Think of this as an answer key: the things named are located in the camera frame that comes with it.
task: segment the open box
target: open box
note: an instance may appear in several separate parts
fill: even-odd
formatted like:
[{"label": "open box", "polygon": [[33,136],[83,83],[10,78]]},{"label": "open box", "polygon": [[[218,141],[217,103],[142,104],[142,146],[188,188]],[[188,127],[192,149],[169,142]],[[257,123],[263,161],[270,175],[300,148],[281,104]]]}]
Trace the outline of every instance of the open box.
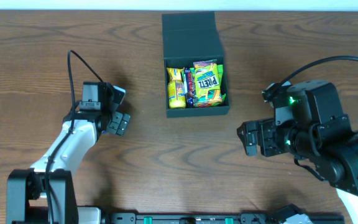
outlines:
[{"label": "open box", "polygon": [[[216,30],[214,12],[194,12],[162,15],[164,48],[165,96],[167,117],[211,116],[227,114],[230,109],[224,51]],[[216,59],[223,65],[221,94],[226,98],[220,106],[206,108],[169,109],[167,68],[193,67],[193,62]]]}]

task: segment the wooden table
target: wooden table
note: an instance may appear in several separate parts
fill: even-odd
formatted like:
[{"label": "wooden table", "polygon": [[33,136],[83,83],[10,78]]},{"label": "wooden table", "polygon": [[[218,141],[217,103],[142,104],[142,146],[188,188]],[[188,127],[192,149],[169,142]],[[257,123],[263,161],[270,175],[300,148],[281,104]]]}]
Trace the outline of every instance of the wooden table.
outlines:
[{"label": "wooden table", "polygon": [[[289,154],[247,157],[236,128],[273,115],[260,95],[267,85],[322,57],[358,55],[358,12],[217,12],[216,24],[229,114],[167,119],[161,12],[0,11],[0,223],[7,176],[43,155],[70,108],[68,49],[127,90],[123,108],[132,115],[125,136],[102,136],[85,155],[74,177],[78,205],[239,213],[294,203],[350,222],[334,188]],[[96,79],[77,59],[73,76],[79,99],[83,81]],[[358,63],[320,65],[293,82],[310,79],[337,86],[358,129]]]}]

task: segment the snack bag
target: snack bag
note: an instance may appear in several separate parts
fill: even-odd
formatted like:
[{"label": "snack bag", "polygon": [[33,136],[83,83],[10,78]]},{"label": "snack bag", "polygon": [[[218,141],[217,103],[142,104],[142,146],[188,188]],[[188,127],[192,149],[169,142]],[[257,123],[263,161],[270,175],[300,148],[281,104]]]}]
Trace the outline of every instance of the snack bag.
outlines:
[{"label": "snack bag", "polygon": [[181,81],[181,72],[183,71],[183,68],[167,68],[167,71],[170,81]]},{"label": "snack bag", "polygon": [[168,106],[170,109],[186,108],[183,82],[174,80],[168,83]]},{"label": "snack bag", "polygon": [[186,104],[188,107],[194,107],[194,76],[189,68],[185,68],[183,73],[183,86],[185,87]]},{"label": "snack bag", "polygon": [[194,68],[196,86],[194,107],[206,107],[222,103],[216,60],[194,62]]},{"label": "snack bag", "polygon": [[185,89],[181,80],[183,68],[167,68],[170,81],[168,82],[168,107],[170,109],[186,108]]}]

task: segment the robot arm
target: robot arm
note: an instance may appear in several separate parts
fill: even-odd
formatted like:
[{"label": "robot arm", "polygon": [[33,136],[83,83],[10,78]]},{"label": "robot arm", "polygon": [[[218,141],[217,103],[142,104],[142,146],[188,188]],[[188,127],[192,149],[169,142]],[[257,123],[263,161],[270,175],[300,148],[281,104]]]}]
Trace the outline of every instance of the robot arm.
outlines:
[{"label": "robot arm", "polygon": [[[319,61],[333,58],[358,61],[357,57],[349,56]],[[337,188],[352,221],[358,223],[358,131],[352,131],[332,83],[311,80],[291,85],[288,79],[262,91],[265,102],[274,108],[274,118],[247,121],[237,129],[246,154],[256,155],[257,145],[266,157],[289,152],[296,165]],[[316,169],[300,165],[299,161],[304,159]]]},{"label": "robot arm", "polygon": [[[49,150],[30,169],[14,170],[10,174],[7,182],[6,223],[45,220],[48,211],[30,207],[28,200],[45,197],[47,187],[50,189],[55,222],[101,223],[102,213],[99,208],[76,206],[72,177],[101,133],[124,134],[131,117],[117,109],[125,94],[125,90],[110,83],[84,82],[79,110],[75,113],[71,111],[63,119],[62,131]],[[68,134],[71,121],[73,128]],[[45,176],[48,158],[56,148],[47,186]]]}]

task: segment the black cable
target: black cable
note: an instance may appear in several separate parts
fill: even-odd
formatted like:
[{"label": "black cable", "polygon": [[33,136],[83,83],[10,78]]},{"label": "black cable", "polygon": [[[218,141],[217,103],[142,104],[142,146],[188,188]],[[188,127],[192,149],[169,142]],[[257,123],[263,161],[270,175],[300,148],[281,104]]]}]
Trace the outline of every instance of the black cable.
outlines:
[{"label": "black cable", "polygon": [[298,70],[296,70],[295,72],[293,72],[291,75],[289,75],[288,77],[284,78],[279,85],[277,85],[276,87],[274,87],[271,92],[270,92],[270,96],[271,98],[273,98],[275,96],[275,92],[287,81],[289,81],[291,78],[293,78],[295,75],[303,72],[304,70],[313,67],[315,65],[319,65],[321,63],[325,63],[325,62],[330,62],[333,60],[352,60],[352,61],[356,61],[358,62],[358,57],[356,56],[348,56],[348,55],[340,55],[340,56],[333,56],[333,57],[328,57],[328,58],[323,58],[320,60],[317,60],[315,62],[311,62],[301,68],[299,68]]},{"label": "black cable", "polygon": [[73,133],[74,129],[74,114],[75,109],[78,106],[79,102],[75,102],[75,92],[74,92],[74,83],[73,83],[73,75],[71,74],[71,62],[70,62],[70,55],[73,53],[75,56],[77,56],[85,65],[86,67],[91,70],[93,75],[96,76],[100,80],[100,82],[103,82],[103,80],[100,78],[100,76],[88,65],[88,63],[85,62],[85,60],[78,55],[74,50],[69,50],[67,52],[67,68],[68,68],[68,78],[70,80],[70,90],[71,90],[71,125],[68,129],[67,134],[63,137],[63,139],[59,142],[59,144],[56,146],[56,148],[52,151],[51,155],[48,156],[48,162],[47,166],[45,168],[45,193],[47,195],[47,203],[48,203],[48,213],[49,213],[49,223],[54,224],[55,220],[53,218],[53,207],[52,207],[52,198],[50,196],[50,185],[49,185],[49,171],[50,167],[53,163],[53,160],[55,159],[56,153],[59,151],[60,147],[63,145],[63,143],[68,139],[69,135]]},{"label": "black cable", "polygon": [[66,139],[71,134],[70,130],[67,132],[67,134],[63,137],[63,139],[59,142],[59,144],[56,146],[56,148],[53,150],[50,156],[48,156],[48,162],[47,167],[45,168],[45,193],[47,194],[47,203],[48,203],[48,211],[49,211],[49,222],[50,224],[54,224],[53,219],[53,208],[52,208],[52,199],[50,197],[50,189],[49,189],[49,170],[50,166],[52,165],[52,161],[54,160],[56,153],[59,151],[60,147],[63,145],[63,143],[66,141]]},{"label": "black cable", "polygon": [[320,181],[327,181],[326,179],[324,179],[320,174],[317,173],[317,171],[315,171],[313,168],[311,168],[310,166],[306,166],[306,165],[301,165],[298,162],[298,159],[294,159],[293,162],[295,163],[295,165],[302,167],[304,169],[306,169],[307,171],[309,171],[311,174],[313,174],[318,180]]}]

